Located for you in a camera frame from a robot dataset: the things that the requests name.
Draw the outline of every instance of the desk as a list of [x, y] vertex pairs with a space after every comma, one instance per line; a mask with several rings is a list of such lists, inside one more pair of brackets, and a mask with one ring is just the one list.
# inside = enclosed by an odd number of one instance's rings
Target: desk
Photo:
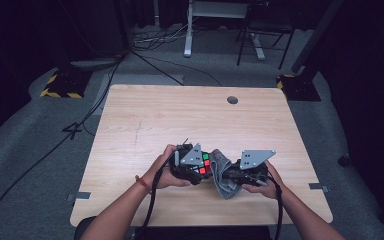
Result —
[[[230, 2], [203, 2], [189, 0], [188, 8], [188, 30], [186, 33], [185, 57], [192, 56], [192, 24], [193, 17], [224, 17], [224, 18], [245, 18], [248, 3], [230, 3]], [[258, 34], [251, 34], [252, 43], [259, 60], [266, 59], [263, 49], [260, 47]]]
[[[230, 104], [229, 96], [239, 102]], [[332, 214], [318, 183], [286, 99], [279, 89], [114, 85], [111, 87], [80, 192], [90, 199], [75, 203], [71, 223], [98, 215], [143, 175], [168, 143], [200, 143], [220, 149], [236, 161], [242, 150], [274, 149], [270, 162], [285, 184], [324, 220]], [[141, 226], [150, 196], [132, 226]], [[277, 201], [240, 191], [220, 197], [212, 178], [197, 186], [158, 190], [150, 226], [276, 224]], [[284, 215], [283, 223], [292, 223]]]

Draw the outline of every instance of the forearm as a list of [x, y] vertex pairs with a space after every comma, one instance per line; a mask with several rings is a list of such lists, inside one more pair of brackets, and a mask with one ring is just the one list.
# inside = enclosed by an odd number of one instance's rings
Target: forearm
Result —
[[124, 237], [133, 216], [147, 194], [147, 190], [138, 182], [133, 184], [93, 220], [81, 239], [120, 239]]
[[302, 239], [344, 239], [288, 188], [283, 189], [282, 202]]

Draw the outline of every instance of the black device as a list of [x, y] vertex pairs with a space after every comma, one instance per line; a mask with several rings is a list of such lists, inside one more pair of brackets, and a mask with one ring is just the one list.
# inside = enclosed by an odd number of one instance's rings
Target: black device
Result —
[[[274, 150], [244, 150], [242, 158], [226, 169], [222, 178], [231, 179], [239, 185], [267, 186], [268, 170], [264, 161], [274, 154], [276, 154]], [[193, 185], [198, 185], [202, 179], [213, 176], [210, 163], [210, 154], [203, 152], [199, 143], [195, 146], [178, 145], [169, 160], [173, 176], [188, 180]]]

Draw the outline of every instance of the chair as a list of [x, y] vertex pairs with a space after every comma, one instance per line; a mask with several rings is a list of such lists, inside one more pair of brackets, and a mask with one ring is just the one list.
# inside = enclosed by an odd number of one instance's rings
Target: chair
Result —
[[[247, 33], [262, 34], [262, 35], [274, 35], [279, 36], [273, 43], [271, 48], [273, 50], [284, 51], [282, 60], [278, 69], [280, 70], [285, 60], [286, 53], [289, 49], [292, 37], [294, 35], [294, 25], [292, 24], [292, 16], [289, 8], [283, 3], [283, 1], [253, 1], [247, 7], [247, 13], [243, 27], [240, 29], [236, 42], [239, 38], [242, 38], [241, 48], [239, 51], [238, 61], [236, 65], [239, 66], [242, 56], [242, 50], [244, 48], [245, 36]], [[288, 43], [285, 48], [274, 48], [284, 34], [289, 34]]]

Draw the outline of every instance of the gray floor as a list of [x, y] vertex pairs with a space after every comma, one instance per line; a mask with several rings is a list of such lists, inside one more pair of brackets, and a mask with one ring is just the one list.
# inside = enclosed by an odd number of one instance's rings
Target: gray floor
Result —
[[[241, 65], [236, 66], [239, 44], [235, 43], [236, 32], [230, 30], [195, 34], [191, 58], [183, 57], [184, 39], [139, 54], [205, 71], [222, 86], [272, 88], [276, 87], [276, 76], [291, 73], [290, 67], [310, 35], [311, 32], [297, 31], [281, 71], [277, 69], [281, 52], [270, 50], [265, 51], [265, 61], [258, 61], [254, 50], [246, 49]], [[268, 44], [268, 40], [271, 39], [261, 37], [263, 44]], [[218, 85], [205, 73], [148, 60], [170, 75], [182, 76], [185, 85]], [[83, 119], [103, 79], [108, 77], [108, 70], [95, 72], [84, 99], [39, 97], [52, 72], [51, 69], [33, 82], [32, 101], [0, 128], [0, 196], [64, 138], [63, 128]], [[133, 54], [126, 57], [116, 74], [161, 76]], [[314, 83], [321, 102], [289, 102], [289, 106], [320, 182], [330, 189], [326, 198], [334, 217], [332, 225], [347, 239], [384, 239], [384, 224], [377, 218], [373, 195], [353, 167], [337, 164], [337, 159], [347, 152], [346, 140], [325, 80], [319, 74]], [[95, 132], [99, 119], [99, 115], [91, 116], [86, 128]], [[72, 239], [72, 204], [66, 197], [80, 185], [93, 139], [85, 131], [76, 134], [74, 140], [65, 141], [9, 192], [0, 203], [0, 239]], [[299, 239], [293, 225], [283, 226], [282, 239]]]

